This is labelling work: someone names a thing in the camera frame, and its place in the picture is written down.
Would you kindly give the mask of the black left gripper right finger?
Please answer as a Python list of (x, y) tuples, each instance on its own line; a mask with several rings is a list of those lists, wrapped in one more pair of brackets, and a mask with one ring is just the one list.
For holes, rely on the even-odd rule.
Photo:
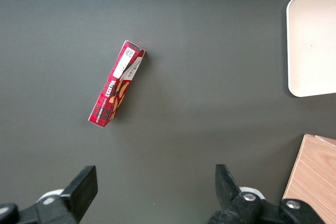
[(224, 164), (216, 165), (215, 187), (221, 209), (207, 223), (324, 223), (302, 200), (283, 199), (273, 205), (260, 191), (239, 187)]

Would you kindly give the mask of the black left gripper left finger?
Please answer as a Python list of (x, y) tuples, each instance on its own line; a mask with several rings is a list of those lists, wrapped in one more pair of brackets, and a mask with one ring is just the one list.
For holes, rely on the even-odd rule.
[(1, 223), (80, 223), (97, 192), (96, 167), (86, 166), (66, 188), (43, 194), (24, 210), (1, 204)]

